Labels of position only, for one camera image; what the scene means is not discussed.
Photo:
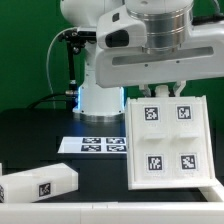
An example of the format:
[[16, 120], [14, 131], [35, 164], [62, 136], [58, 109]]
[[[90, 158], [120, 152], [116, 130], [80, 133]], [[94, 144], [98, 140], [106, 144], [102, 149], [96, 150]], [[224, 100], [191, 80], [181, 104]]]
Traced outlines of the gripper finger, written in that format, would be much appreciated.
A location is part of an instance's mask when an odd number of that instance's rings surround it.
[[142, 84], [139, 86], [139, 90], [145, 97], [151, 97], [151, 90], [147, 84]]
[[180, 94], [181, 94], [181, 92], [185, 88], [185, 86], [186, 86], [186, 81], [185, 80], [183, 80], [183, 81], [177, 81], [174, 84], [173, 88], [172, 88], [174, 96], [175, 97], [179, 97]]

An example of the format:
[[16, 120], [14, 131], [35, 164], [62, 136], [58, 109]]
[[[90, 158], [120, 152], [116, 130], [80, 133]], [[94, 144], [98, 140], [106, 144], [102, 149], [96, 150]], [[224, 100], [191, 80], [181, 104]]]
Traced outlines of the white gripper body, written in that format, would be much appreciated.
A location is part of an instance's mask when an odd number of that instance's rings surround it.
[[171, 53], [140, 47], [97, 49], [96, 83], [103, 88], [159, 84], [224, 76], [224, 24], [196, 26]]

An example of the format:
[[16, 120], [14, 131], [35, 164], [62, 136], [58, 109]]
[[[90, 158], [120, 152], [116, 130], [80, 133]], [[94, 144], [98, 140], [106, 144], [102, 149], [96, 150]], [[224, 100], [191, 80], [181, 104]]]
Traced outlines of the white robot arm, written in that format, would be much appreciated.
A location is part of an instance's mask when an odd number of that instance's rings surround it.
[[224, 76], [224, 13], [194, 17], [194, 0], [61, 0], [95, 47], [104, 88]]

